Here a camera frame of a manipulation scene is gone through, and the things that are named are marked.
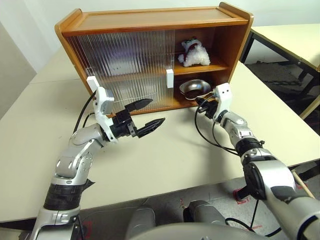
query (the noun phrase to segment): silver bowl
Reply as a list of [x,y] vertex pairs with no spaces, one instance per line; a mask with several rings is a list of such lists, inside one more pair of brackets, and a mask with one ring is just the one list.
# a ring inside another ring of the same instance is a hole
[[203,98],[212,91],[210,84],[200,79],[190,80],[181,84],[179,90],[187,100]]

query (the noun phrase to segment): wooden cabinet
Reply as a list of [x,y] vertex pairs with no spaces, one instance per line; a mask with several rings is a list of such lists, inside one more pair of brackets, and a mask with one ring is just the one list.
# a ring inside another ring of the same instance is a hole
[[[214,7],[82,12],[74,10],[55,32],[87,90],[86,79],[115,96],[113,110],[142,98],[152,104],[137,113],[195,106],[179,85],[202,79],[213,88],[229,82],[253,21],[252,14],[227,3]],[[209,66],[184,67],[181,42],[197,37],[207,49]],[[166,70],[173,69],[173,88]]]

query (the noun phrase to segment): black cable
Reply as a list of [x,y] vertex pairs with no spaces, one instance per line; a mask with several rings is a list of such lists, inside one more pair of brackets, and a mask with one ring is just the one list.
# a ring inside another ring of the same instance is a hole
[[86,123],[87,123],[87,121],[88,121],[88,118],[89,118],[91,115],[93,115],[93,114],[95,114],[95,113],[94,113],[94,112],[91,112],[91,113],[89,113],[89,114],[86,116],[86,118],[85,118],[85,120],[84,120],[84,122],[83,122],[82,128],[84,128],[84,127],[86,126]]
[[270,237],[276,235],[277,233],[279,233],[280,231],[281,231],[281,227],[279,227],[277,230],[275,230],[267,235],[264,235],[264,236],[270,238]]
[[212,135],[213,135],[213,139],[215,140],[216,144],[218,144],[218,146],[219,146],[220,148],[226,150],[227,152],[229,152],[229,153],[231,153],[231,154],[233,154],[233,155],[238,156],[237,153],[232,152],[232,151],[235,151],[235,149],[232,149],[232,151],[230,151],[230,150],[229,150],[230,148],[227,148],[227,147],[225,147],[225,146],[221,146],[221,144],[217,141],[217,139],[216,139],[216,137],[215,137],[215,125],[216,125],[216,122],[214,121],[214,122],[213,122],[213,125],[212,125]]
[[259,203],[259,199],[256,200],[255,202],[255,207],[254,207],[254,211],[253,211],[253,216],[251,219],[251,224],[250,224],[250,228],[252,229],[253,225],[254,225],[254,221],[255,221],[255,216],[256,216],[256,212],[257,212],[257,208],[258,208],[258,203]]
[[89,99],[86,101],[86,103],[84,104],[80,114],[79,114],[79,117],[78,117],[78,120],[76,121],[76,124],[75,124],[75,127],[74,127],[74,130],[73,130],[73,133],[75,133],[77,130],[78,130],[78,127],[79,127],[79,124],[80,124],[80,120],[82,118],[82,115],[84,114],[88,104],[90,103],[91,99],[94,98],[94,96],[96,95],[96,91],[94,91],[92,93],[92,95],[89,97]]
[[79,222],[81,239],[82,239],[82,240],[86,240],[84,228],[83,228],[83,226],[82,226],[82,222],[81,222],[81,219],[80,219],[80,215],[79,215],[79,214],[77,215],[77,219],[78,219],[78,222]]
[[225,219],[225,224],[229,225],[228,224],[229,221],[240,224],[240,225],[244,226],[246,229],[248,229],[250,232],[255,233],[255,231],[251,227],[249,227],[247,224],[245,224],[243,221],[240,221],[240,220],[233,218],[233,217],[228,217]]
[[[197,109],[196,109],[196,111],[195,111],[195,114],[194,114],[194,125],[195,125],[196,130],[198,131],[198,133],[200,134],[200,136],[201,136],[204,140],[206,140],[208,143],[210,143],[210,144],[213,145],[213,146],[216,146],[216,147],[218,147],[218,148],[221,148],[221,146],[219,146],[219,145],[213,143],[212,141],[210,141],[209,139],[207,139],[207,138],[201,133],[201,131],[200,131],[199,127],[198,127],[198,124],[197,124],[198,111],[199,111],[199,109],[205,104],[205,102],[207,102],[209,99],[210,99],[210,97],[207,98],[206,100],[204,100],[204,101],[197,107]],[[230,151],[235,151],[235,149],[232,149],[232,148],[229,148],[229,147],[226,147],[226,149],[227,149],[227,150],[230,150]]]

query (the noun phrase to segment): white plush toy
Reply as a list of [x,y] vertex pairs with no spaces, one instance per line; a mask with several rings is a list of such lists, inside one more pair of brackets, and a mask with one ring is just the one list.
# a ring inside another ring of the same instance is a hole
[[181,44],[184,47],[185,52],[178,56],[178,61],[183,63],[183,66],[189,67],[193,64],[208,66],[210,64],[207,50],[202,46],[198,39],[193,38],[191,40],[183,41]]

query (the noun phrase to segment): ribbed transparent panel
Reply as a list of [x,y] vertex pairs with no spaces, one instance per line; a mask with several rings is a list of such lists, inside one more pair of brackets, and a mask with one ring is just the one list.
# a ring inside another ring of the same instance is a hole
[[143,110],[170,107],[166,69],[174,67],[174,30],[116,32],[67,38],[88,76],[114,95],[113,112],[136,100],[153,99]]

